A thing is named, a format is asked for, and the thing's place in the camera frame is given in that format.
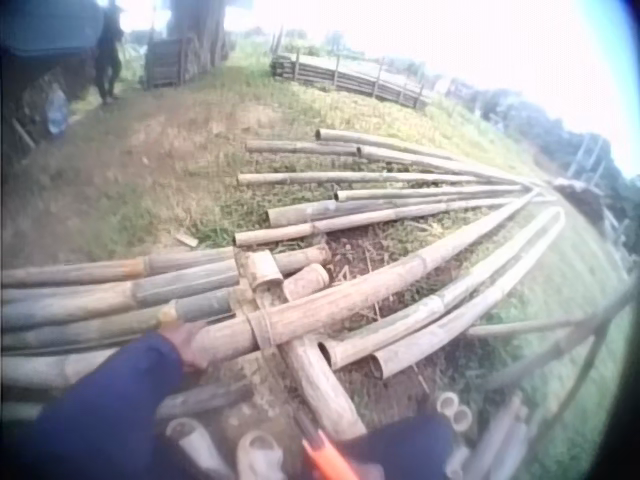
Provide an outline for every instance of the person in dark clothing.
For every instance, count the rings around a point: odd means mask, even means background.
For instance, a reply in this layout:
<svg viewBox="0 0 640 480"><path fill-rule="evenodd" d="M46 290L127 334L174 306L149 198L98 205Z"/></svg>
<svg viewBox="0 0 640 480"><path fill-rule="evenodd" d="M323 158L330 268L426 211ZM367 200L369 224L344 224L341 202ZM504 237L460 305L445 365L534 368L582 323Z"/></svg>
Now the person in dark clothing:
<svg viewBox="0 0 640 480"><path fill-rule="evenodd" d="M123 34L119 9L105 9L104 25L96 44L96 86L105 104L115 98L113 89L122 71L117 43L122 40Z"/></svg>
<svg viewBox="0 0 640 480"><path fill-rule="evenodd" d="M202 326L147 334L78 381L19 439L12 455L19 473L65 480L193 478L154 424L158 405L179 387L184 371L204 367L192 350ZM420 415L336 447L355 465L375 464L380 474L361 475L367 480L441 479L453 431L440 415ZM309 465L302 477L313 478Z"/></svg>

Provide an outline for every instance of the blue tarp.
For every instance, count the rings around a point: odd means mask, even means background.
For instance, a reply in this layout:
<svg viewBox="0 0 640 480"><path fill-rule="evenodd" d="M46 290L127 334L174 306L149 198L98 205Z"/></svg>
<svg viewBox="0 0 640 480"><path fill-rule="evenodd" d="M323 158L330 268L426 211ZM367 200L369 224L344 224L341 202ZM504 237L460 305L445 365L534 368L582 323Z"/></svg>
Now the blue tarp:
<svg viewBox="0 0 640 480"><path fill-rule="evenodd" d="M94 0L4 0L0 45L18 56L75 53L94 47L103 13Z"/></svg>

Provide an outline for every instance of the sky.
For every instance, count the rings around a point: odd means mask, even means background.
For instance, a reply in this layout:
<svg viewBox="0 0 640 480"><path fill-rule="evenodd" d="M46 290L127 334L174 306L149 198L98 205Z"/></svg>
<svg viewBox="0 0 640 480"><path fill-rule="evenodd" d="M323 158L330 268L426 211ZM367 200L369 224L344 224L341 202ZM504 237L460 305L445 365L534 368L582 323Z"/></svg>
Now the sky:
<svg viewBox="0 0 640 480"><path fill-rule="evenodd" d="M126 30L153 0L118 3L129 14ZM229 30L281 25L317 41L340 30L369 55L411 57L479 88L519 91L566 128L608 138L623 174L640 174L637 33L613 0L253 0L252 10L227 8Z"/></svg>

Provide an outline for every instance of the orange handle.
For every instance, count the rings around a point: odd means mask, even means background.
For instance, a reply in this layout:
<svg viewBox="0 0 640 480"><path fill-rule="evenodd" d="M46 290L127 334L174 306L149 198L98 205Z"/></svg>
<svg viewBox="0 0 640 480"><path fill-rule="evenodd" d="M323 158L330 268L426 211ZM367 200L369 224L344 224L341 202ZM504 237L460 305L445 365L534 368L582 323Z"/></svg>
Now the orange handle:
<svg viewBox="0 0 640 480"><path fill-rule="evenodd" d="M318 469L325 480L358 480L358 476L345 458L336 450L329 439L321 431L318 434L322 437L324 445L321 448L313 449L306 440L302 441L304 449L309 454L313 464Z"/></svg>

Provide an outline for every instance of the dry grass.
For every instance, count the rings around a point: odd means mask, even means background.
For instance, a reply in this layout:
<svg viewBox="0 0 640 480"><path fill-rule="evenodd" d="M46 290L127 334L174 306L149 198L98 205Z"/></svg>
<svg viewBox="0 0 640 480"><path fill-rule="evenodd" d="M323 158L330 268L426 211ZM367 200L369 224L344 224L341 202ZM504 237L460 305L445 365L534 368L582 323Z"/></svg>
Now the dry grass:
<svg viewBox="0 0 640 480"><path fill-rule="evenodd" d="M90 112L63 143L39 149L14 169L15 181L8 192L5 188L3 231L6 228L9 233L3 238L5 264L123 257L171 246L172 234L180 230L190 232L204 246L230 245L234 232L267 226L266 208L327 199L334 189L331 185L238 187L238 172L363 168L334 157L250 156L243 149L250 138L310 140L320 126L388 135L468 155L513 173L544 176L531 153L462 107L441 101L416 112L347 93L274 81L266 67L265 56L240 51L227 66L185 88L140 92L111 109ZM384 166L367 166L372 168ZM568 226L560 238L484 322L587 313L620 284L621 272L598 234L571 207L565 207ZM382 302L382 315L441 288L540 208L531 207L412 289ZM413 223L382 224L346 236L332 234L329 241L341 255L340 261L353 262L354 274L362 274L366 263L355 264L364 258L358 249L366 245L359 239L378 245L369 254L374 268L379 268L486 213L455 212ZM416 222L426 228L417 228ZM304 242L288 242L280 248L297 248ZM350 325L371 321L365 317ZM566 423L528 469L532 476L575 477L585 468L615 391L627 328L620 322L611 329L596 372ZM418 368L426 372L432 390L459 391L479 411L483 425L503 395L484 395L477 381L546 341L544 334L514 341L460 339L420 362ZM529 401L557 404L583 355L581 349L528 379L524 389ZM409 405L415 406L421 387L413 372L402 375L404 381L415 384L411 394L400 402L402 408L386 416L377 413L376 406L397 396L399 390L383 388L361 374L356 378L354 372L341 373L341 379L352 382L347 388L369 425L406 415Z"/></svg>

